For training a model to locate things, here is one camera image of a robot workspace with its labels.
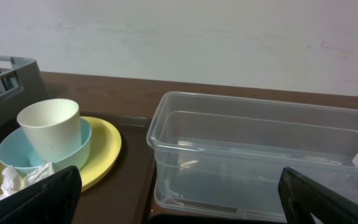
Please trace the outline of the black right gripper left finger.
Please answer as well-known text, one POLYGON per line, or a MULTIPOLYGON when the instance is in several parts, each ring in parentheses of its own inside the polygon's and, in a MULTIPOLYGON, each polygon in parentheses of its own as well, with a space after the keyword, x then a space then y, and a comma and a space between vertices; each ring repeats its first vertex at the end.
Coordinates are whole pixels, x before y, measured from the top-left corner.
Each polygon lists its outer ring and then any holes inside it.
POLYGON ((78 168, 69 166, 0 200, 0 223, 71 223, 81 188, 78 168))

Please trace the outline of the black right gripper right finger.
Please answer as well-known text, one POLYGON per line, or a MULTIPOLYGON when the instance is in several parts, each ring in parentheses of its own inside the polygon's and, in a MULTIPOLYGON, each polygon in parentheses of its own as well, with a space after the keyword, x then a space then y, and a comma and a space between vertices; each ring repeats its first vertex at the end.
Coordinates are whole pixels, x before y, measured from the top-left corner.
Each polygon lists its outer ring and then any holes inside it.
POLYGON ((278 194, 288 224, 358 224, 358 204, 315 182, 291 167, 282 170, 278 194))

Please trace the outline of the white paper tissue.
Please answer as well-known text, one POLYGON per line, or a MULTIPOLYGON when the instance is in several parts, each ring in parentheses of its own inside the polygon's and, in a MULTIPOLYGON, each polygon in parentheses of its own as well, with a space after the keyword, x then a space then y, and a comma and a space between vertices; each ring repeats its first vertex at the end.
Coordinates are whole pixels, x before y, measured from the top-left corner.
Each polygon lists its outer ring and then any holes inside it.
POLYGON ((2 171, 2 184, 0 200, 5 199, 18 191, 33 185, 46 177, 54 174, 53 162, 45 161, 41 166, 38 166, 31 173, 27 174, 23 180, 20 180, 19 173, 13 166, 8 166, 2 171))

